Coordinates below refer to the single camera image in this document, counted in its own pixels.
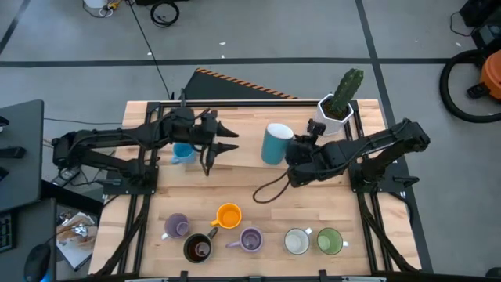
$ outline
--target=cup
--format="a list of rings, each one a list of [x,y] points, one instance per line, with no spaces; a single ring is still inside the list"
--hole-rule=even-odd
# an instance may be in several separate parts
[[[293,228],[285,234],[285,248],[293,255],[302,255],[310,247],[311,228],[300,230]]]
[[[269,124],[263,139],[261,159],[269,165],[278,165],[285,157],[285,150],[292,137],[294,132],[286,125]]]
[[[242,212],[236,204],[226,203],[219,207],[216,220],[211,222],[211,226],[219,225],[222,228],[232,229],[237,227],[242,221]]]
[[[240,239],[237,242],[229,243],[227,248],[241,247],[247,252],[257,252],[263,246],[263,233],[255,227],[247,227],[240,234]]]
[[[168,217],[164,225],[162,240],[181,238],[189,232],[189,221],[186,215],[175,213]]]
[[[201,263],[209,259],[212,253],[211,239],[217,232],[218,227],[214,227],[207,235],[196,233],[188,237],[183,247],[185,258],[192,263]]]
[[[327,255],[335,255],[339,253],[343,247],[348,246],[348,242],[343,241],[341,234],[337,230],[329,227],[320,230],[316,240],[320,250]]]
[[[196,152],[190,144],[175,143],[172,147],[171,163],[176,164],[192,164],[196,160]]]

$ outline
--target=hazard tape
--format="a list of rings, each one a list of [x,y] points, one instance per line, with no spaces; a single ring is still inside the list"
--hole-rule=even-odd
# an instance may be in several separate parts
[[[208,74],[208,75],[211,75],[211,76],[213,76],[215,78],[224,79],[226,81],[237,83],[237,84],[240,84],[242,86],[253,88],[253,89],[256,89],[256,90],[259,90],[259,91],[267,92],[269,94],[273,94],[275,96],[282,97],[282,98],[285,98],[285,99],[297,99],[296,96],[285,94],[283,92],[276,91],[276,90],[273,90],[273,89],[267,89],[265,86],[256,85],[255,83],[243,81],[243,80],[238,79],[238,78],[232,78],[232,77],[230,77],[228,75],[219,74],[219,73],[217,73],[215,71],[207,70],[207,69],[204,69],[202,67],[197,68],[195,71],[199,72],[201,74]]]

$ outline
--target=green cactus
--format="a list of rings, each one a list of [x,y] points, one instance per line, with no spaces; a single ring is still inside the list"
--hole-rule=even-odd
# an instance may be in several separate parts
[[[359,89],[363,80],[363,70],[351,69],[339,82],[334,96],[327,100],[323,109],[332,118],[342,120],[346,117],[348,103]]]

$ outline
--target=gray concrete floor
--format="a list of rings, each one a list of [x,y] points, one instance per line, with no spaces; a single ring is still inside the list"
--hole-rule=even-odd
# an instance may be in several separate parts
[[[474,48],[470,38],[449,30],[449,15],[464,2],[362,0],[377,56],[446,58]],[[153,26],[145,7],[134,9],[159,60],[369,58],[355,3],[192,0],[178,4],[179,21],[167,29]],[[0,1],[0,38],[20,6],[18,0]],[[468,31],[460,18],[455,26]],[[0,66],[23,61],[53,65],[55,61],[151,60],[148,53],[126,5],[110,18],[95,19],[77,0],[32,0],[3,52],[0,49]],[[160,71],[171,91],[178,92],[202,66],[301,98],[323,97],[335,89],[347,69],[358,67],[366,72],[366,79],[356,97],[380,99],[370,63],[170,64],[160,66]],[[421,178],[414,190],[434,271],[483,276],[501,265],[499,124],[468,124],[445,111],[438,97],[440,64],[388,64],[381,69],[395,118],[418,121],[431,137],[427,151],[406,159],[411,175]],[[464,97],[477,79],[478,71],[472,66],[454,70],[450,87],[455,100],[471,113],[498,112],[499,105],[491,101]],[[82,121],[120,122],[128,100],[167,99],[155,66],[0,67],[0,86],[0,107],[43,99],[46,117]],[[45,137],[94,127],[46,121]],[[50,150],[44,149],[47,180],[56,176],[50,159]],[[95,172],[88,170],[89,177]],[[101,196],[97,186],[76,191]],[[64,266],[64,261],[58,263],[58,278],[85,273],[85,268],[72,273]]]

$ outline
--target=wooden tabletop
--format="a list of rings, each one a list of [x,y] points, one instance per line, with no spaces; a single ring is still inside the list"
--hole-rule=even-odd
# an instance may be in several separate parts
[[[147,102],[128,102],[123,126],[135,127],[144,122]],[[384,129],[383,117],[376,99],[359,100],[362,124],[366,135]],[[287,167],[266,165],[260,157],[266,125],[283,123],[296,134],[305,133],[305,126],[315,112],[314,107],[221,107],[220,120],[226,128],[240,134],[239,138],[220,138],[239,149],[219,155],[209,177],[200,164],[170,164],[171,146],[159,151],[160,174],[157,193],[152,197],[142,254],[141,277],[178,277],[180,271],[189,271],[191,277],[237,276],[316,276],[319,269],[328,275],[369,274],[359,206],[352,193],[348,173],[324,182],[312,182],[300,188],[289,188],[270,204],[256,204],[252,193],[256,188],[282,175]],[[319,143],[344,139],[344,133],[322,137]],[[117,149],[123,159],[135,158],[137,146]],[[274,196],[286,180],[265,188],[260,199]],[[408,262],[420,268],[405,204],[382,193],[379,196],[381,213],[387,236]],[[124,236],[130,196],[119,196],[104,209],[89,272],[94,273],[113,254]],[[212,256],[204,263],[193,264],[183,255],[184,239],[162,241],[166,218],[176,212],[187,215],[192,233],[208,233],[221,204],[238,204],[243,213],[242,222],[233,230],[220,228],[213,239]],[[142,200],[138,200],[137,210]],[[238,240],[240,232],[255,226],[264,234],[264,246],[256,254],[239,248],[225,248]],[[292,255],[283,246],[285,233],[291,228],[308,227],[311,246],[303,255]],[[338,230],[349,243],[337,255],[324,255],[316,245],[316,235],[324,227]],[[379,242],[373,235],[378,266],[383,269]],[[132,270],[135,240],[129,248],[127,270]]]

